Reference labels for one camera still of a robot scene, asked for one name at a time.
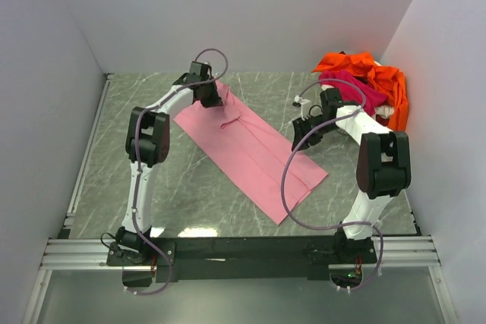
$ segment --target pile of cloth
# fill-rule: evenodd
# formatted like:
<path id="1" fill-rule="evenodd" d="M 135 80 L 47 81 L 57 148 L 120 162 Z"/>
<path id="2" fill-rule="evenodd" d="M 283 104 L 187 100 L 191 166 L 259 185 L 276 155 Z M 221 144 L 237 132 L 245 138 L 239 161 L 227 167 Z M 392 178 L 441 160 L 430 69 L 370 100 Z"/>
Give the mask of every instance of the pile of cloth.
<path id="1" fill-rule="evenodd" d="M 404 131 L 409 116 L 405 75 L 400 69 L 376 63 L 369 52 L 357 55 L 328 53 L 312 72 L 320 72 L 321 85 L 339 88 L 346 101 L 361 103 L 358 91 L 349 85 L 327 78 L 348 81 L 366 95 L 364 111 L 393 131 Z"/>

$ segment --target black mounting bar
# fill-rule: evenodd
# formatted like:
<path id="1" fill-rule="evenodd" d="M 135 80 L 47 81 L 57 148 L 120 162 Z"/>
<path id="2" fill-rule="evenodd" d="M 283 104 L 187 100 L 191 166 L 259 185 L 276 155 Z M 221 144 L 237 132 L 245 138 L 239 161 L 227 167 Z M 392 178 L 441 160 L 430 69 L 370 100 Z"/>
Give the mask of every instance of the black mounting bar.
<path id="1" fill-rule="evenodd" d="M 218 278 L 289 278 L 329 280 L 329 265 L 376 263 L 373 241 L 353 241 L 342 229 L 331 236 L 295 237 L 177 237 L 151 238 L 173 263 L 174 282 Z M 110 247 L 107 266 L 150 266 L 153 254 L 134 264 L 116 242 Z M 165 282 L 169 272 L 157 257 L 157 282 Z M 140 272 L 127 271 L 124 283 L 140 285 Z"/>

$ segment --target glass panel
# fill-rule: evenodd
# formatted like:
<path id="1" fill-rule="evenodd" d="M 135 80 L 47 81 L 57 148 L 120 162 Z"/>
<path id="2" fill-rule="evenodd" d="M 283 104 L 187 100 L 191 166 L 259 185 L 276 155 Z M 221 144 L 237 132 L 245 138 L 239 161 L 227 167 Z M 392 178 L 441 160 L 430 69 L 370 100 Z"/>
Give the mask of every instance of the glass panel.
<path id="1" fill-rule="evenodd" d="M 428 269 L 383 269 L 347 295 L 302 278 L 177 282 L 135 297 L 121 273 L 54 272 L 39 323 L 443 323 Z"/>

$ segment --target pink cloth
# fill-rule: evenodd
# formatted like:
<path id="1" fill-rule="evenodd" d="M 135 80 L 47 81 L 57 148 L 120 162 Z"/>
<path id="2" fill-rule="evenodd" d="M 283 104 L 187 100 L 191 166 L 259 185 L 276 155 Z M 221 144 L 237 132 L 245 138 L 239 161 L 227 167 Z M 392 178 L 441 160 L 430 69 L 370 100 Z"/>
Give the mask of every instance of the pink cloth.
<path id="1" fill-rule="evenodd" d="M 366 105 L 363 109 L 370 116 L 373 116 L 375 114 L 375 107 L 384 104 L 387 100 L 387 95 L 370 88 L 368 85 L 363 84 L 360 80 L 354 78 L 346 70 L 339 70 L 337 72 L 324 71 L 319 75 L 319 80 L 325 79 L 327 77 L 348 81 L 349 83 L 352 83 L 353 85 L 359 87 L 361 91 L 366 95 Z M 361 95 L 359 95 L 358 91 L 356 91 L 349 85 L 345 85 L 344 83 L 339 83 L 337 81 L 321 81 L 320 84 L 337 87 L 341 92 L 342 100 L 361 103 Z"/>
<path id="2" fill-rule="evenodd" d="M 245 195 L 276 224 L 287 216 L 280 198 L 282 171 L 292 144 L 216 82 L 224 106 L 205 109 L 199 102 L 180 112 L 175 122 Z M 286 199 L 293 209 L 327 176 L 297 153 L 286 179 Z"/>

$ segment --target white wall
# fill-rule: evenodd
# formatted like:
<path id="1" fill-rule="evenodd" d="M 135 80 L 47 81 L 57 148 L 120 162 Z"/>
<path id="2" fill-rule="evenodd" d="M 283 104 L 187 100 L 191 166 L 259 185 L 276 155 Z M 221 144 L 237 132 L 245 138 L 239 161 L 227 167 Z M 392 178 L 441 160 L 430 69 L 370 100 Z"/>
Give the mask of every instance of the white wall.
<path id="1" fill-rule="evenodd" d="M 63 0 L 0 0 L 0 322 L 62 226 L 103 75 Z"/>
<path id="2" fill-rule="evenodd" d="M 342 49 L 380 57 L 411 0 L 67 1 L 104 71 L 150 72 L 186 70 L 208 46 L 234 71 L 308 71 Z"/>
<path id="3" fill-rule="evenodd" d="M 486 318 L 485 0 L 414 0 L 383 62 L 407 75 L 412 185 L 462 322 Z"/>

